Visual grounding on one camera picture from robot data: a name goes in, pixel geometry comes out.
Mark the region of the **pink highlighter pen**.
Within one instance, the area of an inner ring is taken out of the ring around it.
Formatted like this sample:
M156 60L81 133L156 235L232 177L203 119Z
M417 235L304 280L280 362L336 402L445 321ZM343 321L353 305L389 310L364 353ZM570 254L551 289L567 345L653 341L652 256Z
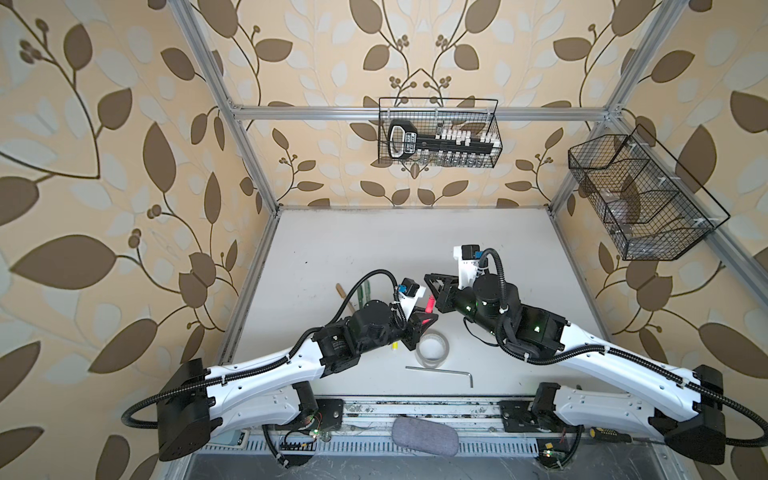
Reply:
M434 315L434 309L435 309L435 303L436 300L433 296L430 296L427 300L427 305L425 307L425 318L422 321L422 325L426 326L428 324L431 324L435 321L435 315Z

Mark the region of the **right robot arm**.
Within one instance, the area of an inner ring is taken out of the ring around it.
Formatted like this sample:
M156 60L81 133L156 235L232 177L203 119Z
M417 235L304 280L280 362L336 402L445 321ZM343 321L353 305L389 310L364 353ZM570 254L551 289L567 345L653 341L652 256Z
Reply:
M749 419L761 431L766 431L767 421L725 396L718 370L706 365L689 370L649 359L598 338L563 316L522 303L493 248L457 246L454 258L458 274L424 277L439 312L458 313L481 327L493 338L490 346L515 360L537 367L563 365L619 390L585 392L543 382L530 405L535 419L639 434L709 465L723 464L727 447L766 447L766 434L751 439L727 435L725 409Z

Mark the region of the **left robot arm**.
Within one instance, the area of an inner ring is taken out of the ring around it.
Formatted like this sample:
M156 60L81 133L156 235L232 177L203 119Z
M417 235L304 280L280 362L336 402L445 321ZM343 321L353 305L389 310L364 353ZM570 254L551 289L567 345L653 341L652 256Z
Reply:
M373 270L391 287L389 301L370 300L353 313L346 295L324 325L304 331L289 349L236 364L204 367L199 359L184 362L161 391L128 407L122 423L154 430L162 462L190 455L231 430L286 425L311 426L317 406L311 384L356 366L362 355L403 344L413 351L438 320L434 308L419 306L426 289L388 270Z

